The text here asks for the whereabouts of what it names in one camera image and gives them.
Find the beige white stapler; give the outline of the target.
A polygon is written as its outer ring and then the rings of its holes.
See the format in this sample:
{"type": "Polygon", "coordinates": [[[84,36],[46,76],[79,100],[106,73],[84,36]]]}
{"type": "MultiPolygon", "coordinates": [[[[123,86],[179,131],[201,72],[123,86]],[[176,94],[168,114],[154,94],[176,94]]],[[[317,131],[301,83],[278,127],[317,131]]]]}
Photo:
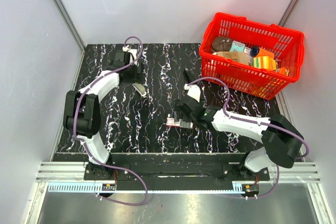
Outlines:
{"type": "Polygon", "coordinates": [[[145,87],[140,83],[133,83],[132,86],[135,88],[135,90],[139,93],[141,97],[146,96],[146,89],[145,87]]]}

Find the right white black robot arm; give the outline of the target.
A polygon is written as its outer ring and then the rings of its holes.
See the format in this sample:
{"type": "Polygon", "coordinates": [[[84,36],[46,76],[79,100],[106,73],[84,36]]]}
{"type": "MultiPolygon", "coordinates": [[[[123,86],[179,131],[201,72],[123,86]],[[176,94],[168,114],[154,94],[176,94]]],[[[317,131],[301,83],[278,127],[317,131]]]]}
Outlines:
{"type": "Polygon", "coordinates": [[[269,166],[292,168],[299,158],[303,136],[281,114],[254,118],[205,106],[185,95],[175,103],[177,115],[200,129],[229,132],[259,141],[263,146],[247,152],[239,165],[224,176],[226,180],[251,180],[269,166]]]}

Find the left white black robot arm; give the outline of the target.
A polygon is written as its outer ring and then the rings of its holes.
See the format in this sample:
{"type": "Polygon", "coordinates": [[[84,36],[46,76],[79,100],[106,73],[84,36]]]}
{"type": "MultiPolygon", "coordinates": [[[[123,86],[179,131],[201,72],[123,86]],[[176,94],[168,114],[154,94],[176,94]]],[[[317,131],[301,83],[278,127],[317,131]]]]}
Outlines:
{"type": "Polygon", "coordinates": [[[66,93],[63,126],[84,147],[89,156],[84,179],[110,179],[117,175],[112,157],[100,136],[100,102],[123,82],[135,83],[142,73],[138,59],[142,49],[124,46],[112,57],[109,65],[87,86],[66,93]]]}

